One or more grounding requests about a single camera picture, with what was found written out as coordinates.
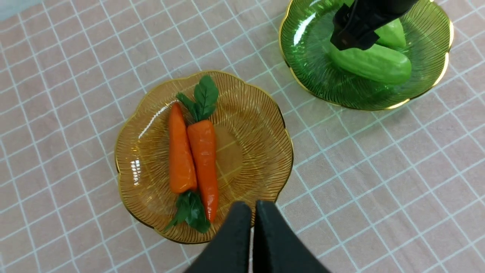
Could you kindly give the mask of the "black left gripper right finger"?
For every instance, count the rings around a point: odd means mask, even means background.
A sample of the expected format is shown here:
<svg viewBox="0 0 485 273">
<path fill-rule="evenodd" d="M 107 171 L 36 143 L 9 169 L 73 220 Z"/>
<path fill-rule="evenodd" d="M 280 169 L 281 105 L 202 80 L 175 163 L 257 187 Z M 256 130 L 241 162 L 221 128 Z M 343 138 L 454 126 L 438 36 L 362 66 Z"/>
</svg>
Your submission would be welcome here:
<svg viewBox="0 0 485 273">
<path fill-rule="evenodd" d="M 254 273 L 329 273 L 270 201 L 256 202 L 252 256 Z"/>
</svg>

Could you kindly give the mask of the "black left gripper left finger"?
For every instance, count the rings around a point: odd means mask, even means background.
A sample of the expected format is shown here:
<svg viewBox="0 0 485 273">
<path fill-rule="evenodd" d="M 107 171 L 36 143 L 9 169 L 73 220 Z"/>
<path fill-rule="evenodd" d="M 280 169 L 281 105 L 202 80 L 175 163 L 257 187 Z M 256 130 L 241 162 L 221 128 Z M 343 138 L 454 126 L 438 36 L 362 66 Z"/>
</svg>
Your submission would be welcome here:
<svg viewBox="0 0 485 273">
<path fill-rule="evenodd" d="M 219 231 L 186 273 L 247 273 L 252 211 L 234 202 Z"/>
</svg>

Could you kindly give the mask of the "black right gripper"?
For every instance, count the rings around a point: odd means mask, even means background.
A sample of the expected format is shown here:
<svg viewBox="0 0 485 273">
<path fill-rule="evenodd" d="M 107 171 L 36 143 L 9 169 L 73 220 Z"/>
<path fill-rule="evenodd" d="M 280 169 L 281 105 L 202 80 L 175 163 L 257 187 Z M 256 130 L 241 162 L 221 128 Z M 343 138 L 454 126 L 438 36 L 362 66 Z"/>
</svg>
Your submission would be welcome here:
<svg viewBox="0 0 485 273">
<path fill-rule="evenodd" d="M 333 17 L 336 28 L 331 36 L 331 43 L 338 50 L 357 48 L 370 49 L 380 36 L 374 31 L 357 36 L 353 28 L 376 30 L 407 13 L 416 0 L 346 0 Z"/>
</svg>

